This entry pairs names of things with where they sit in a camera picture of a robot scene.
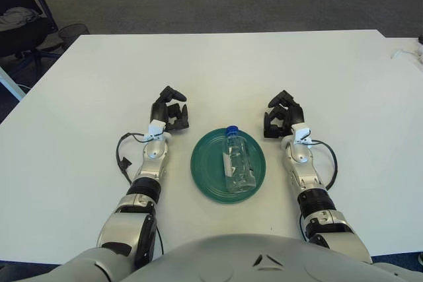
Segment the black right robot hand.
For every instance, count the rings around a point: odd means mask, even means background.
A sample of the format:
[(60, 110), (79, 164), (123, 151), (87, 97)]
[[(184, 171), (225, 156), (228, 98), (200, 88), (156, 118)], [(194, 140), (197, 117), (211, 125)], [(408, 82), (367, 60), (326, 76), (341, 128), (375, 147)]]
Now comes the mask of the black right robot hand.
[(264, 113), (264, 137), (277, 139), (292, 135), (295, 124), (305, 123), (303, 109), (286, 90), (268, 103), (270, 113)]

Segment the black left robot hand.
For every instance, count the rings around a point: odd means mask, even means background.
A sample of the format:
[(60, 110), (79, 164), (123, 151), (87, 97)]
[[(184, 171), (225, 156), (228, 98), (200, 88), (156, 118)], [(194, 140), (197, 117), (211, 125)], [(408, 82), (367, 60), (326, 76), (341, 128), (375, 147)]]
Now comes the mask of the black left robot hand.
[(164, 122), (166, 132), (189, 128), (187, 105), (184, 104), (183, 107), (180, 107), (178, 103), (169, 105), (172, 100), (186, 102), (187, 98), (181, 92), (166, 86), (152, 104), (150, 121)]

